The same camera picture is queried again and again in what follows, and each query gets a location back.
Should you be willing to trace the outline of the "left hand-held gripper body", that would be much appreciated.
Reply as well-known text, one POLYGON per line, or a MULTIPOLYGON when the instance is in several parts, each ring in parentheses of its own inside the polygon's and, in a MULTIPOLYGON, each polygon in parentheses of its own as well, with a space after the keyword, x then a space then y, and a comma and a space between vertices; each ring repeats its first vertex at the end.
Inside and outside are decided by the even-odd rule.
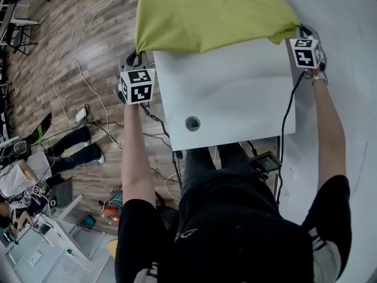
POLYGON ((118 98, 123 104, 148 103, 153 99, 156 70, 142 68, 120 71, 118 98))

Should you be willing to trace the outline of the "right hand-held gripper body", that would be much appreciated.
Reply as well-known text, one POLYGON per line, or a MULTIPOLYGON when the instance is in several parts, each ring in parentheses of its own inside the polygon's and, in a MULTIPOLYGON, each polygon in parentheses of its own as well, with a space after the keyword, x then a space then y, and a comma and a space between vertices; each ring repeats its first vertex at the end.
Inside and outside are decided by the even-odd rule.
POLYGON ((290 39, 290 45, 298 68, 317 69, 324 62, 324 53, 317 39, 290 39))

